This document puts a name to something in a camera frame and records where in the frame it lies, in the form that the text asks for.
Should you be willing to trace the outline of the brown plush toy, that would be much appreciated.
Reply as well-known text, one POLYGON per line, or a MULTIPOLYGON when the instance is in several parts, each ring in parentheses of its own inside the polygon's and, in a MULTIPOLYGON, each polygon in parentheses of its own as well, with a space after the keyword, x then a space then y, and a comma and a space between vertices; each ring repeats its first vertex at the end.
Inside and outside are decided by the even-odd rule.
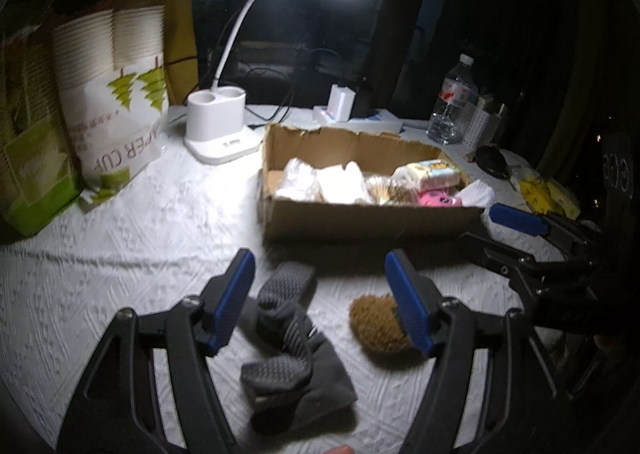
POLYGON ((398 304, 390 293, 352 300, 348 310, 349 327, 370 356, 391 358, 416 352, 398 310, 398 304))

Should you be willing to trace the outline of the pink soft toy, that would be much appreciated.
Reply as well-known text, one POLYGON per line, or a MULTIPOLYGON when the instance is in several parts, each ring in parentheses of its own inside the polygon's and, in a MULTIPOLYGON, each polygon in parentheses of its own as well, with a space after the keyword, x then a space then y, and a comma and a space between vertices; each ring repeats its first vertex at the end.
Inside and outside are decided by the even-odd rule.
POLYGON ((432 189, 419 194, 418 202, 421 207, 446 208, 460 207, 462 200, 456 196, 451 196, 447 191, 432 189))

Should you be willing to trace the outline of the grey knit gloves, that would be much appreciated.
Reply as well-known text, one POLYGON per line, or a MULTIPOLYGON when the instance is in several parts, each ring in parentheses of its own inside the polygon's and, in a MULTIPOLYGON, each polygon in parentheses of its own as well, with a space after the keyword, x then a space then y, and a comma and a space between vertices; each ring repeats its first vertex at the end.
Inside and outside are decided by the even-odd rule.
POLYGON ((283 262, 247 298, 239 326, 269 358, 241 367, 241 382, 262 434, 305 428, 357 401, 347 370, 333 344, 307 314, 317 272, 310 265, 283 262))

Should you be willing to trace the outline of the clear plastic bag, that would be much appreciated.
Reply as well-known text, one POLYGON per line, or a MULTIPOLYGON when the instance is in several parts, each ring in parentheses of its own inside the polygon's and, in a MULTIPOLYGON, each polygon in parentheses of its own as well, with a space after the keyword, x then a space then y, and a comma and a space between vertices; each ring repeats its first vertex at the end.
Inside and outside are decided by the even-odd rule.
POLYGON ((378 206, 415 206, 416 192, 391 177, 371 175, 364 180, 372 203, 378 206))

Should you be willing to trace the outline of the tissue pack with cartoon print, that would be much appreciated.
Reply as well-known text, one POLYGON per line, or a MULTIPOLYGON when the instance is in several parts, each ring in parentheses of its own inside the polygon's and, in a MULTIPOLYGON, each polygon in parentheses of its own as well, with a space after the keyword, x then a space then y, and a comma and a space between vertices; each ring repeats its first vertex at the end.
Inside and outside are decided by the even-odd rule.
POLYGON ((461 171, 446 160, 425 160, 398 167, 392 174, 392 179, 417 192, 434 191, 457 186, 461 180, 461 171))

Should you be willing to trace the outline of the white soft cloth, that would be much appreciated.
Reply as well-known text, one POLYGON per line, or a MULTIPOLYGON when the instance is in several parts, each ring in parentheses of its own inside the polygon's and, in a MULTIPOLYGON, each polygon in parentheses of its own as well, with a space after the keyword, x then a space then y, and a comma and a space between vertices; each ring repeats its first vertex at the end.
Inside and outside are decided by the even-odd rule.
POLYGON ((346 166, 336 165, 318 169, 317 180, 321 196, 334 205, 370 205, 371 198, 364 185, 364 176, 355 161, 346 166))

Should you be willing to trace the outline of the bubble wrap bundle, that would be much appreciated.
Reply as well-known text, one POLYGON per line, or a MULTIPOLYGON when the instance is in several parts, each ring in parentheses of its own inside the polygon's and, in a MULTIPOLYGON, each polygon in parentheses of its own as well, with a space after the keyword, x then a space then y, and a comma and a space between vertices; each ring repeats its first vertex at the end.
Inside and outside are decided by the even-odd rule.
POLYGON ((316 170, 298 158, 291 159, 283 170, 274 195, 293 201, 316 203, 322 200, 316 170))

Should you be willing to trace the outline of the black round object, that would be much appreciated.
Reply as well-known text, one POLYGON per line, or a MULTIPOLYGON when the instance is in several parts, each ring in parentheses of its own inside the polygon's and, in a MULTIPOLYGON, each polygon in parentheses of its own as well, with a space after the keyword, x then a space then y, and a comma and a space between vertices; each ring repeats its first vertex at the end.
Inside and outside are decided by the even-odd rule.
POLYGON ((483 145, 477 148, 474 153, 474 162, 477 166, 499 180, 509 180, 511 171, 506 163, 503 153, 495 145, 483 145))

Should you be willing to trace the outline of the white textured tablecloth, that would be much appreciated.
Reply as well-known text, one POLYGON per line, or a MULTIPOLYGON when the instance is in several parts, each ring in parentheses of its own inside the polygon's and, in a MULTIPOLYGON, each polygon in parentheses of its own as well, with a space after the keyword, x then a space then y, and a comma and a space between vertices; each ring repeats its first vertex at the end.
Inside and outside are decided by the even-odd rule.
POLYGON ((309 315, 334 345, 357 402, 297 434, 250 430, 241 366, 262 354, 242 333, 209 364, 229 424, 252 453, 395 453, 416 414, 431 364, 373 361, 348 325, 352 300, 386 292, 386 241, 267 244, 257 218, 262 157, 206 166, 184 148, 180 109, 169 115, 160 158, 116 197, 91 211, 70 207, 36 236, 1 250, 1 378, 48 445, 107 324, 121 307, 163 311, 199 292, 241 248, 256 259, 256 281, 293 260, 313 265, 309 315))

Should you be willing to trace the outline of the open cardboard box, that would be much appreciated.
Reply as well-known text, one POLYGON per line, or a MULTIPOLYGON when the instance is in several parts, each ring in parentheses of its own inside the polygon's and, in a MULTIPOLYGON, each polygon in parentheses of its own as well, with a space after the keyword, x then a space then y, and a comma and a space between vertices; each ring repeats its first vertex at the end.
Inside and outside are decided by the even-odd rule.
POLYGON ((495 191, 445 151, 390 134, 271 125, 262 150, 265 239, 378 239, 462 233, 495 191))

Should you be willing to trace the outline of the white perforated organizer basket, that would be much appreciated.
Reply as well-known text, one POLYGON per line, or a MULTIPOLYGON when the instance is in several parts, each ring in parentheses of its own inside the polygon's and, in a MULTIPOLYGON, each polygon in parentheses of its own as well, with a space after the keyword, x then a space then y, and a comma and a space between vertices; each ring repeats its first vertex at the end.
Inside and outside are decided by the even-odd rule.
POLYGON ((489 144, 500 125, 504 107, 490 95, 481 95, 475 104, 468 102, 462 111, 462 143, 472 149, 489 144))

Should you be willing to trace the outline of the clear plastic water bottle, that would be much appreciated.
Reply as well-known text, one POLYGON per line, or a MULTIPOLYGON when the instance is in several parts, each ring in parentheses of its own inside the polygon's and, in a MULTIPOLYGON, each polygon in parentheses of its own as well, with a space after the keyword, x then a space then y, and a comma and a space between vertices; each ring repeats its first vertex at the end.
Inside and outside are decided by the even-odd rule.
POLYGON ((448 145, 460 139, 458 117, 468 102, 474 102, 478 90, 472 79, 474 59, 461 54, 459 62, 445 76, 431 114, 427 136, 437 144, 448 145))

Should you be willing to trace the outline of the white charger adapter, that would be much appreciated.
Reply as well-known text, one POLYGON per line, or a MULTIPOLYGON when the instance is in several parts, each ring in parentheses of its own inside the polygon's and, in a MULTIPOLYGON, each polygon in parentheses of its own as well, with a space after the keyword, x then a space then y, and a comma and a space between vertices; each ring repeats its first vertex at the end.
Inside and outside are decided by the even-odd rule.
POLYGON ((356 92, 348 86, 333 84, 326 105, 328 116, 336 122, 346 122, 352 114, 356 92))

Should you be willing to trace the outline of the green paper cup package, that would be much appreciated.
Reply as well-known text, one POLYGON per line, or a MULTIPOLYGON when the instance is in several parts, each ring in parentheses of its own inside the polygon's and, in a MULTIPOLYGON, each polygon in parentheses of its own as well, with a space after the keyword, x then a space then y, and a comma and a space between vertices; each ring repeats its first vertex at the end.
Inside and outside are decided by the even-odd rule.
POLYGON ((49 33, 1 38, 1 218, 31 237, 78 198, 81 177, 58 98, 49 33))

